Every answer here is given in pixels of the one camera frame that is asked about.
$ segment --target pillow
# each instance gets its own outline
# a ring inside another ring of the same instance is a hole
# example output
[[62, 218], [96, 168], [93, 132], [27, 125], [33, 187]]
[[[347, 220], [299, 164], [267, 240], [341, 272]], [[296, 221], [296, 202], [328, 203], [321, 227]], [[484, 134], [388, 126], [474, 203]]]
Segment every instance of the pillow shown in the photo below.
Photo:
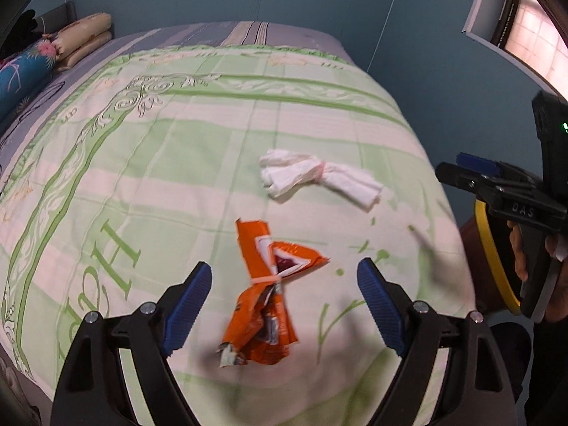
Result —
[[91, 54], [94, 50], [99, 49], [105, 43], [109, 42], [111, 38], [113, 38], [113, 36], [110, 34], [110, 32], [103, 32], [100, 35], [97, 35], [92, 40], [87, 41], [78, 50], [73, 51], [61, 62], [58, 62], [56, 70], [58, 72], [69, 70], [71, 67], [74, 67], [75, 64], [77, 64], [77, 62], [79, 62], [82, 58], [84, 58], [88, 54]]
[[53, 46], [58, 52], [58, 61], [65, 59], [87, 41], [109, 30], [112, 22], [109, 14], [97, 13], [79, 19], [60, 30], [53, 40]]
[[0, 121], [49, 75], [55, 57], [55, 47], [48, 40], [42, 39], [2, 67]]

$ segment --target human hand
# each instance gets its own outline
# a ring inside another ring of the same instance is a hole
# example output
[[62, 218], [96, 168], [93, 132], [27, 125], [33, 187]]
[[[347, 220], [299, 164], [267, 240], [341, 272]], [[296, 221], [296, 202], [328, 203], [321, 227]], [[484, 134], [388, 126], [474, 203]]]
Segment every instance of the human hand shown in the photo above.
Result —
[[[510, 232], [510, 244], [513, 247], [515, 254], [515, 273], [521, 281], [525, 281], [529, 277], [526, 270], [526, 255], [523, 251], [523, 237], [521, 230], [516, 223], [511, 221], [507, 225], [512, 229]], [[548, 236], [545, 240], [546, 251], [550, 256], [554, 257], [556, 247], [558, 245], [558, 235]], [[551, 323], [558, 322], [565, 317], [568, 317], [568, 261], [562, 262], [562, 268], [556, 282], [555, 290], [552, 292], [550, 302], [546, 307], [544, 313], [546, 321]]]

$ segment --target white tissue bundle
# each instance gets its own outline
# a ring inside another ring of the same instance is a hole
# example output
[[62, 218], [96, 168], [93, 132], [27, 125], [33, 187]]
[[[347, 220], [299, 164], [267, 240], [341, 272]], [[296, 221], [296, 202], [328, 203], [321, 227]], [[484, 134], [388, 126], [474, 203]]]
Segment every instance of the white tissue bundle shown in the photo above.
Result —
[[283, 149], [268, 151], [260, 158], [260, 167], [262, 183], [271, 197], [284, 195], [296, 185], [315, 182], [341, 192], [364, 209], [370, 209], [383, 188], [366, 170]]

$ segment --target blue wall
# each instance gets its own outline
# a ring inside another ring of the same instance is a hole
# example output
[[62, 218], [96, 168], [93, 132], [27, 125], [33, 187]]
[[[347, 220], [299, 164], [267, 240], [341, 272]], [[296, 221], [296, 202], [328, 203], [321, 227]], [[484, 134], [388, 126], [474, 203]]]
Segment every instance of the blue wall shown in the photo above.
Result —
[[[461, 33], [473, 0], [395, 0], [370, 73], [398, 101], [433, 165], [459, 152], [541, 174], [535, 82]], [[447, 189], [461, 224], [470, 194]]]
[[[42, 11], [64, 0], [34, 0]], [[197, 21], [265, 20], [337, 37], [366, 69], [393, 0], [73, 0], [79, 17], [107, 11], [121, 36]], [[530, 101], [536, 84], [461, 33], [473, 0], [394, 0], [370, 73], [397, 99], [432, 163], [458, 152], [540, 173]], [[473, 199], [447, 189], [461, 224]]]

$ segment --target window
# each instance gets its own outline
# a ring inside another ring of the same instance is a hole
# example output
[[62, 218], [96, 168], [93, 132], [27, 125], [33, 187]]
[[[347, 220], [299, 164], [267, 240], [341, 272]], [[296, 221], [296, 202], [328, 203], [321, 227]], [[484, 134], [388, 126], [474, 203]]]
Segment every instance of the window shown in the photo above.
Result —
[[519, 0], [504, 50], [568, 98], [568, 49], [537, 0]]

